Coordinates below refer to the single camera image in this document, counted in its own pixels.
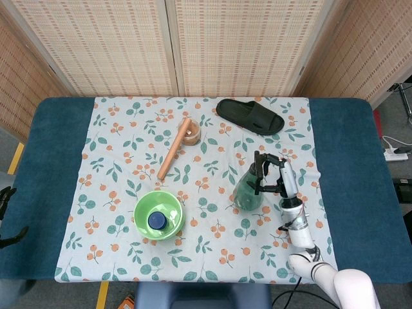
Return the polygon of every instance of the bottle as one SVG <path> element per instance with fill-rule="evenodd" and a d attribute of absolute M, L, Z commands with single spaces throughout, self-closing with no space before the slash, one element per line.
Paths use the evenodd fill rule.
<path fill-rule="evenodd" d="M 245 211 L 253 211 L 262 204 L 262 192 L 255 195 L 255 189 L 248 184 L 248 182 L 256 183 L 256 180 L 256 166 L 255 163 L 252 163 L 249 170 L 240 178 L 240 181 L 234 188 L 233 197 L 236 207 Z"/>

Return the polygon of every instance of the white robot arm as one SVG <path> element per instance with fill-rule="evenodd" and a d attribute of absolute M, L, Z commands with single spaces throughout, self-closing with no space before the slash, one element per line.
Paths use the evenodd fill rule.
<path fill-rule="evenodd" d="M 268 172 L 268 166 L 279 167 L 280 177 L 277 185 L 260 186 L 260 181 Z M 257 181 L 251 184 L 255 194 L 259 192 L 278 192 L 282 196 L 280 203 L 283 226 L 287 230 L 293 246 L 304 251 L 289 256 L 289 265 L 298 276 L 316 283 L 335 304 L 342 309 L 380 309 L 371 279 L 367 274 L 356 269 L 337 271 L 322 260 L 319 248 L 310 234 L 304 213 L 304 205 L 297 197 L 297 185 L 292 166 L 285 159 L 272 154 L 259 154 L 255 151 Z"/>

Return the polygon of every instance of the yellow floor marking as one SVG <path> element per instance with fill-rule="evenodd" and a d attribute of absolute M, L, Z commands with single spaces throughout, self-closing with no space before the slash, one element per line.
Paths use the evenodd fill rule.
<path fill-rule="evenodd" d="M 96 309 L 104 309 L 106 303 L 106 296 L 108 295 L 109 281 L 103 281 L 100 284 L 100 290 L 98 291 L 98 298 Z"/>
<path fill-rule="evenodd" d="M 12 163 L 10 163 L 10 167 L 8 168 L 7 174 L 14 175 L 15 170 L 17 169 L 17 164 L 19 164 L 19 160 L 23 152 L 23 149 L 24 149 L 24 145 L 22 143 L 19 143 L 19 145 L 17 146 L 17 149 L 15 150 Z"/>

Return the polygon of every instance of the blue bottle cap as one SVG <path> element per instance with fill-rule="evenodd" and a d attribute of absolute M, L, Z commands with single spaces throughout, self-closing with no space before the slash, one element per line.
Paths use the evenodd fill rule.
<path fill-rule="evenodd" d="M 152 212 L 147 219 L 149 226 L 154 230 L 163 230 L 166 227 L 167 219 L 160 211 Z"/>

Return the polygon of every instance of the floral tablecloth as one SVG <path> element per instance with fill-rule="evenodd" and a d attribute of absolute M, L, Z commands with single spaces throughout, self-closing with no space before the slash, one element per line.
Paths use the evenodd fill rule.
<path fill-rule="evenodd" d="M 234 186 L 257 149 L 291 161 L 312 237 L 324 260 L 336 267 L 308 99 L 254 98 L 285 120 L 283 130 L 272 136 L 220 118 L 215 107 L 221 99 L 95 99 L 57 281 L 295 283 L 287 258 L 301 249 L 277 230 L 280 196 L 265 193 L 262 206 L 252 212 L 233 203 Z M 200 143 L 182 146 L 161 182 L 156 174 L 183 117 L 200 123 Z M 271 169 L 267 184 L 278 177 Z M 143 238 L 135 227 L 135 205 L 152 190 L 175 194 L 183 206 L 184 228 L 167 241 Z"/>

